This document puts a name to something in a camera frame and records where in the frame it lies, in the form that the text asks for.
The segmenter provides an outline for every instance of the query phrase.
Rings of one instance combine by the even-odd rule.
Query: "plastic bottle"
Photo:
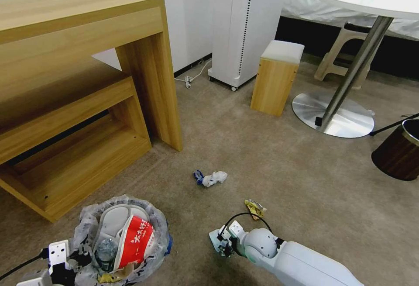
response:
[[[104,272],[113,270],[113,263],[118,252],[118,244],[112,239],[103,239],[96,248],[95,259]]]

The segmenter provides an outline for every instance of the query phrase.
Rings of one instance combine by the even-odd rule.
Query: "white bedsheet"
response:
[[[371,26],[376,16],[334,7],[319,0],[285,0],[282,16],[343,27],[346,22]],[[388,29],[396,36],[419,40],[419,21],[394,19]]]

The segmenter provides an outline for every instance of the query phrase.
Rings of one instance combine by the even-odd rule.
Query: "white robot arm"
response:
[[[216,249],[223,253],[231,247],[285,286],[363,286],[344,265],[297,242],[278,239],[268,229],[246,232],[237,221],[222,229],[209,234]]]

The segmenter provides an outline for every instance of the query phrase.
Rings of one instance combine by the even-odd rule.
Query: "round white table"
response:
[[[322,133],[341,138],[362,137],[374,129],[372,114],[355,101],[345,98],[393,19],[419,20],[419,0],[320,1],[378,17],[336,92],[299,94],[292,101],[292,109],[302,122]]]

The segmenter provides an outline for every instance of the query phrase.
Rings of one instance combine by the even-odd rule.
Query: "trash on floor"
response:
[[[226,181],[228,175],[226,172],[218,171],[213,172],[212,175],[204,177],[204,174],[202,174],[200,170],[195,170],[193,172],[193,176],[195,177],[197,184],[202,184],[205,187],[210,187],[218,182],[223,183],[224,181]]]
[[[251,213],[258,215],[261,218],[263,217],[263,214],[266,211],[266,208],[264,208],[260,203],[252,199],[244,200],[244,204],[247,206]],[[255,221],[259,219],[257,216],[254,215],[252,215],[252,217]]]

